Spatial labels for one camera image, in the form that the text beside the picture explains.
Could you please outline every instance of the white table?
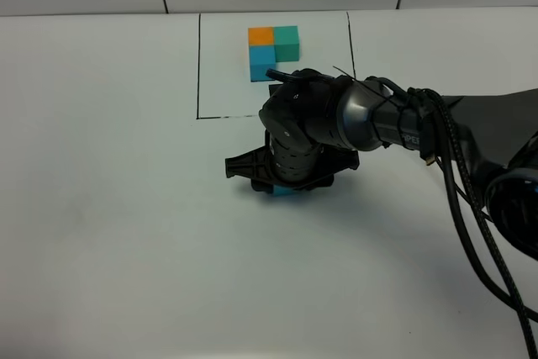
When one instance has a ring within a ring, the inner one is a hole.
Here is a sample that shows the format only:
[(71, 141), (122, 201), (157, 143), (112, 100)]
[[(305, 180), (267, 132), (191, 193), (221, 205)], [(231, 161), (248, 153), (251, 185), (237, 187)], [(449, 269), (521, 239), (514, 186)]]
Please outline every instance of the white table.
[[(504, 37), (473, 42), (483, 12), (469, 52), (484, 65), (493, 51), (511, 66), (538, 61)], [(357, 74), (446, 93), (421, 72), (472, 79), (466, 64), (441, 69), (417, 50), (409, 69), (420, 71), (395, 67), (410, 61), (407, 44), (428, 50), (435, 37), (416, 13), (351, 14)], [(518, 16), (518, 38), (532, 35), (533, 13), (503, 13)], [(224, 158), (261, 145), (263, 132), (257, 118), (196, 120), (198, 16), (3, 18), (0, 45), (0, 346), (10, 357), (525, 357), (515, 315), (472, 273), (439, 173), (417, 155), (361, 154), (332, 188), (291, 198), (225, 178)], [(513, 90), (532, 75), (514, 75)], [(538, 306), (538, 265), (500, 242)]]

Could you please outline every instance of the block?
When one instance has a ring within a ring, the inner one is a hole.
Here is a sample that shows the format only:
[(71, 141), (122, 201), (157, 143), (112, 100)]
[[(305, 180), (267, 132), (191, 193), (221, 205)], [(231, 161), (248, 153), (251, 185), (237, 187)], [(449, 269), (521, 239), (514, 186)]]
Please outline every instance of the block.
[(256, 27), (249, 29), (249, 45), (275, 45), (272, 27)]
[(297, 62), (300, 56), (299, 30), (297, 25), (275, 27), (275, 53), (277, 62)]
[(255, 45), (249, 47), (251, 65), (251, 82), (267, 82), (272, 80), (266, 76), (267, 69), (277, 68), (274, 45)]

